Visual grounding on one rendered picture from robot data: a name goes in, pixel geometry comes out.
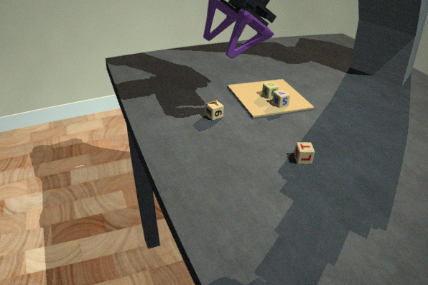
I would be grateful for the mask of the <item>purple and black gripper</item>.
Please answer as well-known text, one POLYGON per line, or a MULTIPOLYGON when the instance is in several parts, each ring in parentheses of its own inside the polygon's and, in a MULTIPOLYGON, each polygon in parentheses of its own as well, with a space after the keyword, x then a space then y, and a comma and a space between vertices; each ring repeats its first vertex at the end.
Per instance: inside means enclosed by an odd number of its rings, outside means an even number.
POLYGON ((276 15, 265 7, 269 1, 261 0, 259 3, 258 0, 229 0, 228 2, 225 0, 209 0, 203 38, 210 41, 236 22, 226 51, 227 56, 234 58, 250 47, 273 37, 274 33, 267 27, 269 23, 261 18, 268 19, 271 23, 276 19, 276 15), (216 9, 227 16, 218 27, 210 32, 216 9), (256 30, 257 34, 235 49, 246 25, 256 30))

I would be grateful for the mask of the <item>beige block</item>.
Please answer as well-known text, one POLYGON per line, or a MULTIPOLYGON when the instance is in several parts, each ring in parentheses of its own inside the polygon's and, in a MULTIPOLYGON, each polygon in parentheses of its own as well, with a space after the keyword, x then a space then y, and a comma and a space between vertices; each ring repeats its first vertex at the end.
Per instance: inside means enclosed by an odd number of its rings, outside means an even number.
POLYGON ((279 108, 289 105, 290 94, 285 90, 274 91, 273 103, 279 108))
POLYGON ((298 164, 311 164, 314 154, 311 143, 296 143, 294 157, 298 164))
POLYGON ((218 101, 212 101, 205 104, 205 115, 211 120, 223 117, 223 107, 218 101))
POLYGON ((274 91, 278 91, 279 86, 273 82, 263 83, 262 94, 267 98, 273 98, 274 91))

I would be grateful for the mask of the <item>tan square mat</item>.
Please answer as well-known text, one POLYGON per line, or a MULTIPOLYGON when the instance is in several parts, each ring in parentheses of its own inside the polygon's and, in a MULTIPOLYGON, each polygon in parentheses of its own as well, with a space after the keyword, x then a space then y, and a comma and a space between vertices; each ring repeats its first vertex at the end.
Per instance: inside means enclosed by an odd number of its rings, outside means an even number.
POLYGON ((314 109, 313 105, 283 79, 228 85, 228 88, 253 118, 314 109), (288 106, 279 108, 272 102, 273 98, 267 98, 262 94, 263 83, 270 82, 278 85, 279 90, 285 90, 290 94, 288 106))

